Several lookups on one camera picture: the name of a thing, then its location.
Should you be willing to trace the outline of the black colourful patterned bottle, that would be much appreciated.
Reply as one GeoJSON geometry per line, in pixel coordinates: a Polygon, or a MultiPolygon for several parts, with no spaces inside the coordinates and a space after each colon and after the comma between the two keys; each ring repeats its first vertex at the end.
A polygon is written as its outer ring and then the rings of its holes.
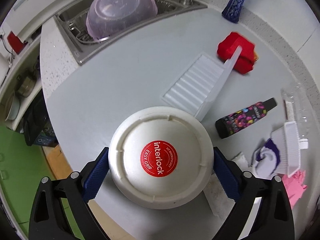
{"type": "Polygon", "coordinates": [[[267,116],[276,106],[275,98],[270,98],[224,116],[215,122],[217,133],[221,139],[230,137],[267,116]]]}

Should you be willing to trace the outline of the white round plastic container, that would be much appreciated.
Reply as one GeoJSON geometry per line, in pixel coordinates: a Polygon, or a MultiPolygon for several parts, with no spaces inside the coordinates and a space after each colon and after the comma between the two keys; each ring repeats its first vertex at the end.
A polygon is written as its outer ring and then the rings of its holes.
{"type": "Polygon", "coordinates": [[[189,113],[150,107],[119,125],[108,163],[114,183],[129,200],[150,209],[172,209],[193,200],[208,184],[213,145],[189,113]]]}

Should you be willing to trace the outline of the clear ribbed plastic box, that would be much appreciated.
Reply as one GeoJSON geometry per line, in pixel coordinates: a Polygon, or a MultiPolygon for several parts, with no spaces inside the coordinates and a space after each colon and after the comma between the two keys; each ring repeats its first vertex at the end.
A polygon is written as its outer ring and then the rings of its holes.
{"type": "Polygon", "coordinates": [[[202,52],[162,94],[171,107],[181,109],[202,121],[230,76],[242,47],[221,62],[202,52]]]}

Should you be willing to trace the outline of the black blue trash bin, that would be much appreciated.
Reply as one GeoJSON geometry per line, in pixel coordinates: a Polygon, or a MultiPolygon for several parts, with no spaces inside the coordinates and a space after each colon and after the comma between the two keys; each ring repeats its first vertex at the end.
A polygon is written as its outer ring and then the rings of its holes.
{"type": "Polygon", "coordinates": [[[23,117],[24,139],[27,146],[56,147],[58,141],[42,95],[37,96],[23,117]]]}

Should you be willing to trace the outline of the pink paper scraps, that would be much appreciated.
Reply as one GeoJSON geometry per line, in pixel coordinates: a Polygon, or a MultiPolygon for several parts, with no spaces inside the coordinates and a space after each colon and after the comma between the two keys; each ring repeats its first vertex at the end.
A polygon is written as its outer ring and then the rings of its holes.
{"type": "Polygon", "coordinates": [[[298,170],[291,177],[288,177],[287,175],[282,176],[282,181],[285,186],[291,208],[295,206],[308,187],[304,184],[305,176],[306,171],[304,170],[298,170]]]}

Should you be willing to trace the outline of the cardboard floor mat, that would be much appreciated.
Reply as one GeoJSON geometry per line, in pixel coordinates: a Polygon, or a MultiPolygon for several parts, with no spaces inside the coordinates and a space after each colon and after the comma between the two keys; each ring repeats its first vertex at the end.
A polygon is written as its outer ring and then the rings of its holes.
{"type": "Polygon", "coordinates": [[[65,179],[73,172],[60,145],[57,145],[55,148],[43,146],[42,149],[46,156],[47,163],[56,179],[65,179]]]}

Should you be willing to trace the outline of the purple white crumpled wrapper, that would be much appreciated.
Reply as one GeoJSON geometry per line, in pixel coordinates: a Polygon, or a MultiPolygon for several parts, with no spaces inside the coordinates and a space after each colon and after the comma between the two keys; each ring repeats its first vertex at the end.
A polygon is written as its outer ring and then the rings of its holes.
{"type": "Polygon", "coordinates": [[[280,152],[269,138],[252,156],[252,172],[257,178],[270,179],[280,164],[280,152]]]}

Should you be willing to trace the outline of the white paper scrap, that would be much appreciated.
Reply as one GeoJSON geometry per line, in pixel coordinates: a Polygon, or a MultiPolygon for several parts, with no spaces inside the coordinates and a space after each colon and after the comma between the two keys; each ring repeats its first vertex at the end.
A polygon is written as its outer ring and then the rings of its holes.
{"type": "Polygon", "coordinates": [[[235,162],[241,170],[247,170],[249,168],[249,163],[242,152],[235,156],[232,161],[235,162]]]}

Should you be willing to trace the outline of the white plastic basket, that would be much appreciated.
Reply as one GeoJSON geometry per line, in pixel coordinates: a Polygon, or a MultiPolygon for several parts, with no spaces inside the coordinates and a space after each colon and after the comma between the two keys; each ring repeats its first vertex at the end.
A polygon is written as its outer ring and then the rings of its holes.
{"type": "Polygon", "coordinates": [[[280,163],[276,173],[293,176],[301,166],[299,133],[295,121],[285,122],[284,126],[271,133],[271,139],[279,150],[280,163]]]}

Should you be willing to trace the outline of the clear plastic bottle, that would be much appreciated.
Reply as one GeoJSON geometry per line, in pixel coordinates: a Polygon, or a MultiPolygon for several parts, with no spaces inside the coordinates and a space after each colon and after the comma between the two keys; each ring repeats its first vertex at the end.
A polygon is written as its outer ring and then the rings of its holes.
{"type": "Polygon", "coordinates": [[[281,89],[287,121],[295,121],[301,150],[309,148],[309,132],[312,124],[311,110],[307,107],[306,96],[300,83],[292,82],[281,89]]]}

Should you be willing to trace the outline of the pale blue basin on shelf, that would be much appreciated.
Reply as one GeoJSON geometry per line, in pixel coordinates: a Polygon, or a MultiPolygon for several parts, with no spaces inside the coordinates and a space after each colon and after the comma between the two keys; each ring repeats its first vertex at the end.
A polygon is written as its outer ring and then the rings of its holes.
{"type": "Polygon", "coordinates": [[[15,120],[20,110],[20,100],[15,92],[12,92],[5,104],[6,121],[15,120]]]}

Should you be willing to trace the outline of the steel pot on shelf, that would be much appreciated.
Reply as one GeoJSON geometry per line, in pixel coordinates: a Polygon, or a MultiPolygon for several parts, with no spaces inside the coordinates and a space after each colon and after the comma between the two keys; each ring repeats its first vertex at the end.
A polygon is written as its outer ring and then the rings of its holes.
{"type": "Polygon", "coordinates": [[[36,81],[37,75],[34,72],[26,70],[17,76],[16,93],[23,98],[27,98],[33,91],[36,81]]]}

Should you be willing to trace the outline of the red kettle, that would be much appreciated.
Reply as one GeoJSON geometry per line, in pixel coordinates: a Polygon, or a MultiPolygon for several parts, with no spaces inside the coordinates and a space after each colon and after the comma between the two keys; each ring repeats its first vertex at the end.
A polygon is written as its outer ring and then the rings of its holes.
{"type": "Polygon", "coordinates": [[[7,35],[7,41],[17,55],[20,54],[27,44],[26,42],[22,42],[12,31],[7,35]]]}

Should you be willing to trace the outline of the stainless steel sink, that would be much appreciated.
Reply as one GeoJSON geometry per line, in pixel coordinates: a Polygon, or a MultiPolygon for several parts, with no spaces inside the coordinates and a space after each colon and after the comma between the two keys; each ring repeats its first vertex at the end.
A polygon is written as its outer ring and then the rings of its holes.
{"type": "Polygon", "coordinates": [[[86,27],[87,14],[93,1],[76,0],[55,15],[57,27],[79,65],[84,64],[107,46],[137,29],[165,18],[207,7],[197,0],[193,0],[190,5],[183,5],[180,0],[155,0],[158,9],[157,16],[118,31],[111,36],[95,40],[89,35],[86,27]]]}

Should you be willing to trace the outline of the blue patterned vase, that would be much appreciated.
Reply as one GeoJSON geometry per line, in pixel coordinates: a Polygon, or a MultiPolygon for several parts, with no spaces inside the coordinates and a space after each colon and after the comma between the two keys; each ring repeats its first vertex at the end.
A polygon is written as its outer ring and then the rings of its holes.
{"type": "Polygon", "coordinates": [[[222,11],[222,16],[232,23],[238,23],[244,1],[245,0],[229,0],[222,11]]]}

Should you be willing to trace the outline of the purple plastic basin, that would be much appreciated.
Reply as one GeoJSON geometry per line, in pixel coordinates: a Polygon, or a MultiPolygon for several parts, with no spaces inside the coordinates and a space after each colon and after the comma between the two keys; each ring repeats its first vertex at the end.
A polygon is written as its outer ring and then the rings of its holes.
{"type": "Polygon", "coordinates": [[[87,14],[86,27],[89,35],[99,40],[157,14],[155,0],[94,0],[87,14]]]}

